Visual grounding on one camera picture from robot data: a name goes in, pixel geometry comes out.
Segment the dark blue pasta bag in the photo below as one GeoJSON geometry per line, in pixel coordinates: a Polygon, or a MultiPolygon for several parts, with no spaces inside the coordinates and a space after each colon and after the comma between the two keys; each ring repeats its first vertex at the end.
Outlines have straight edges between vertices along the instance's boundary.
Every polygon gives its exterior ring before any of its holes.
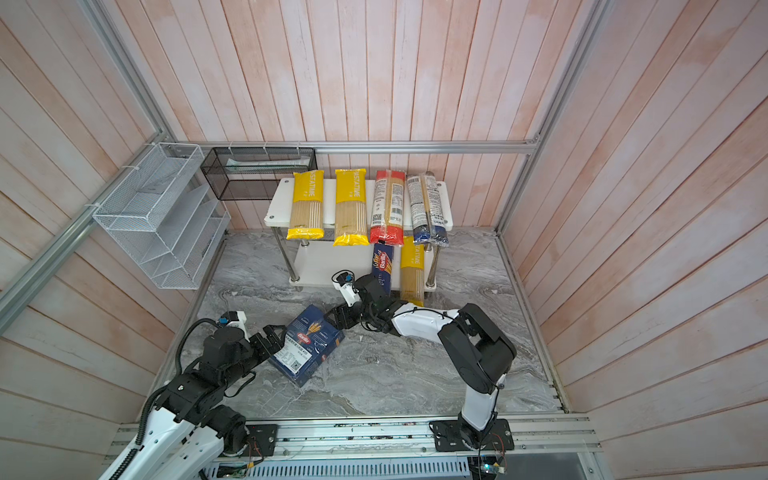
{"type": "Polygon", "coordinates": [[[343,339],[344,333],[325,319],[324,312],[310,305],[287,325],[283,347],[269,361],[302,387],[343,339]]]}

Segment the blue Barilla spaghetti box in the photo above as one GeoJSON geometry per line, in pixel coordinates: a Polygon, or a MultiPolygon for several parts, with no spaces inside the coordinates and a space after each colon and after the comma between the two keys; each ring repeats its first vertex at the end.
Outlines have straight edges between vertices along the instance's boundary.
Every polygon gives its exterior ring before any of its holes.
{"type": "Polygon", "coordinates": [[[386,294],[391,293],[394,247],[381,243],[373,245],[371,274],[386,294]]]}

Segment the yellow Pastatime spaghetti pack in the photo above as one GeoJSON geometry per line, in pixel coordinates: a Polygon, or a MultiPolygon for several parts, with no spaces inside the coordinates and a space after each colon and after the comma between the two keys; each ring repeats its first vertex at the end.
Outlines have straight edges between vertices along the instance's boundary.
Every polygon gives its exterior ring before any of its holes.
{"type": "Polygon", "coordinates": [[[287,240],[318,240],[324,237],[324,172],[294,174],[294,189],[287,240]]]}
{"type": "Polygon", "coordinates": [[[425,300],[424,266],[424,246],[406,236],[400,253],[400,298],[417,306],[425,300]]]}

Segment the blue white-label spaghetti pack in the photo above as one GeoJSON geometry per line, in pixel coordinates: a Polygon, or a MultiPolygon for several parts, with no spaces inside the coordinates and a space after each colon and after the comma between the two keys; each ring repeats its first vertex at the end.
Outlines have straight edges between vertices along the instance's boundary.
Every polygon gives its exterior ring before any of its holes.
{"type": "Polygon", "coordinates": [[[410,198],[414,243],[448,247],[447,222],[434,174],[425,172],[409,175],[406,186],[410,198]]]}

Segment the red spaghetti pack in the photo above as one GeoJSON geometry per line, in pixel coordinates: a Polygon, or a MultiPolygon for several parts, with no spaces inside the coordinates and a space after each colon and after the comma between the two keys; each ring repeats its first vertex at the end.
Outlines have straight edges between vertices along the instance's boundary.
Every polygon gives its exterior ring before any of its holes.
{"type": "Polygon", "coordinates": [[[370,242],[389,246],[404,244],[405,173],[378,171],[374,184],[370,242]]]}

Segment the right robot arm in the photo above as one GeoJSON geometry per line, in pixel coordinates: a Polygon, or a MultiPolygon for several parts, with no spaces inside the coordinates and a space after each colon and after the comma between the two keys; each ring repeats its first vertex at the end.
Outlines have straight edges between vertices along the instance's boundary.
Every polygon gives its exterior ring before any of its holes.
{"type": "Polygon", "coordinates": [[[509,423],[498,416],[497,401],[517,357],[516,347],[476,304],[436,310],[386,293],[372,274],[360,278],[349,270],[331,277],[344,302],[325,319],[339,330],[358,324],[372,332],[419,338],[440,344],[466,384],[455,420],[429,423],[439,452],[513,449],[509,423]]]}

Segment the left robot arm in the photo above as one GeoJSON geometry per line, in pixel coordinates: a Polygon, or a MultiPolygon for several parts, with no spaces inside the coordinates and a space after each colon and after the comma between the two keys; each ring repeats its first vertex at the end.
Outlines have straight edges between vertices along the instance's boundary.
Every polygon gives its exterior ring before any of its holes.
{"type": "Polygon", "coordinates": [[[103,479],[205,477],[215,459],[243,457],[249,470],[274,453],[277,426],[251,428],[224,405],[227,390],[284,346],[284,326],[266,326],[251,337],[240,322],[217,326],[203,352],[148,397],[132,441],[101,475],[103,479]]]}

